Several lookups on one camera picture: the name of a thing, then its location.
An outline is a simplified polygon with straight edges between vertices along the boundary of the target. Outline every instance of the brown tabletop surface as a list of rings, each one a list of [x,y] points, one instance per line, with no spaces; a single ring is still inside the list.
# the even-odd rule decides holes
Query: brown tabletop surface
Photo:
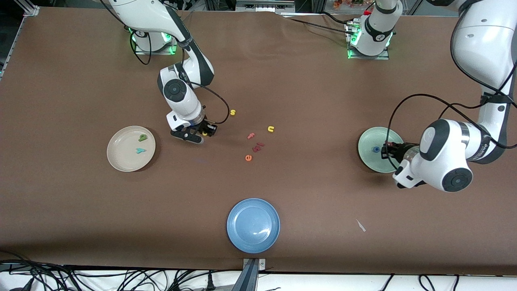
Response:
[[[0,248],[76,265],[235,269],[265,257],[274,271],[517,272],[517,150],[470,164],[474,181],[456,194],[400,190],[357,153],[361,133],[387,126],[410,94],[478,102],[479,86],[450,58],[456,18],[402,17],[391,59],[367,61],[347,59],[342,34],[274,13],[186,16],[215,68],[210,87],[236,110],[203,145],[171,137],[165,120],[156,78],[180,53],[143,66],[105,10],[42,8],[27,19],[0,82]],[[224,118],[220,100],[196,94],[212,120]],[[443,108],[414,98],[393,129],[418,142]],[[149,128],[157,151],[125,173],[106,147],[129,125]],[[514,143],[514,113],[508,127]],[[253,153],[257,142],[265,146]],[[226,234],[229,211],[250,197],[281,220],[276,243],[257,255]]]

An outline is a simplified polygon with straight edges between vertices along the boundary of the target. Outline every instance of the round black joint cap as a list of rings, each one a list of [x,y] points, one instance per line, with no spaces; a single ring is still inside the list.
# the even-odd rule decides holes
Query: round black joint cap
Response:
[[[163,93],[170,101],[180,102],[185,98],[185,94],[187,93],[187,85],[185,82],[178,79],[170,80],[163,87]]]
[[[457,192],[467,188],[472,182],[472,172],[457,168],[448,172],[442,179],[442,186],[447,192]]]

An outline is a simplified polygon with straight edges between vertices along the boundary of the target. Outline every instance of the white plate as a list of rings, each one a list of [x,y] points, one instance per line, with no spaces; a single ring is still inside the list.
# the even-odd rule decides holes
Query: white plate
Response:
[[[146,135],[147,139],[138,141],[140,135]],[[136,149],[144,149],[145,152],[136,153]],[[128,126],[119,130],[108,143],[106,154],[113,168],[122,172],[133,172],[143,168],[153,158],[156,149],[156,141],[153,134],[141,126]]]

